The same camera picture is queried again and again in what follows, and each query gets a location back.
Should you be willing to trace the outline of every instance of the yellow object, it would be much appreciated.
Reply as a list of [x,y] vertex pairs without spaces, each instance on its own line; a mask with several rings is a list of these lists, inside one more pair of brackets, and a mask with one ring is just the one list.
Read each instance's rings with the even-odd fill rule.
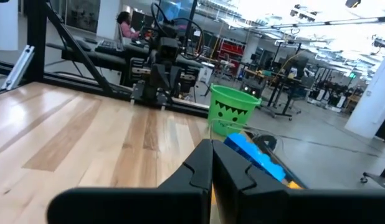
[[216,196],[215,196],[215,189],[213,188],[212,185],[212,205],[216,204]]
[[288,58],[288,60],[287,60],[286,62],[284,62],[284,64],[282,65],[280,71],[274,76],[274,78],[273,78],[270,82],[272,83],[272,82],[275,81],[275,79],[278,77],[278,75],[280,74],[280,72],[284,69],[284,67],[287,65],[287,63],[288,63],[291,59],[293,59],[294,57],[296,57],[296,56],[298,56],[298,55],[304,53],[304,52],[307,51],[307,50],[308,50],[308,49],[301,50],[301,51],[299,51],[297,54],[295,54],[294,56]]
[[219,39],[220,39],[220,35],[222,33],[223,25],[224,25],[224,22],[222,22],[222,25],[220,26],[219,37],[216,39],[215,47],[213,48],[212,53],[211,53],[211,59],[213,57],[213,52],[215,52],[215,50],[216,50],[217,43],[219,43]]
[[291,182],[288,184],[288,187],[291,188],[291,189],[302,189],[302,188],[299,187],[299,185],[297,185],[297,183],[295,183],[294,181],[291,181]]

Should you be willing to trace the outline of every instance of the person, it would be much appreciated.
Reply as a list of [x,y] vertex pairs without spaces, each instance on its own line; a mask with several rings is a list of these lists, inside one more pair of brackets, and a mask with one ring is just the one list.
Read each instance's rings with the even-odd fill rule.
[[138,32],[132,32],[131,27],[130,27],[130,22],[131,22],[131,17],[129,12],[121,12],[119,13],[116,21],[120,25],[120,29],[122,31],[122,36],[126,38],[131,38],[131,39],[137,39],[138,36],[140,35],[140,31]]

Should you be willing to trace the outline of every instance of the keyboard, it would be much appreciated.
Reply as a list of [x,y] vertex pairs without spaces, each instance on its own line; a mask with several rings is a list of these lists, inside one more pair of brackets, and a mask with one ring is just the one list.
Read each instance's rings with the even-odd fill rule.
[[124,50],[123,45],[120,42],[101,40],[95,48],[95,51],[115,56],[122,56]]

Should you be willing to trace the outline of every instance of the green bucket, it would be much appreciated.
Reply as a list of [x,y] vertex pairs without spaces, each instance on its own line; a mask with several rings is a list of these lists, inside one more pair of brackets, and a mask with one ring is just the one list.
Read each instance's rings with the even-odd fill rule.
[[226,86],[212,84],[211,90],[208,122],[212,130],[222,136],[230,134],[227,131],[229,125],[222,121],[245,125],[255,107],[262,102],[262,99]]

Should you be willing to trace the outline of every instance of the wooden table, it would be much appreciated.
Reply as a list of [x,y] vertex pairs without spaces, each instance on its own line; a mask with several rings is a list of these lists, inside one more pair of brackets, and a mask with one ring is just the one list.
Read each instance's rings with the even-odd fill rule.
[[186,114],[41,83],[4,93],[0,223],[45,223],[73,187],[157,187],[208,137],[206,119]]
[[219,62],[216,59],[211,59],[211,58],[207,58],[207,57],[204,57],[204,56],[200,56],[199,59],[205,60],[205,61],[208,61],[208,62]]
[[269,77],[269,76],[266,76],[266,75],[262,75],[262,73],[252,71],[252,70],[250,70],[248,68],[244,68],[244,71],[248,72],[249,74],[255,75],[257,77],[260,77],[260,78],[268,78]]
[[351,95],[348,97],[348,101],[346,102],[346,106],[344,112],[347,114],[351,114],[353,110],[356,108],[356,105],[359,103],[361,96]]

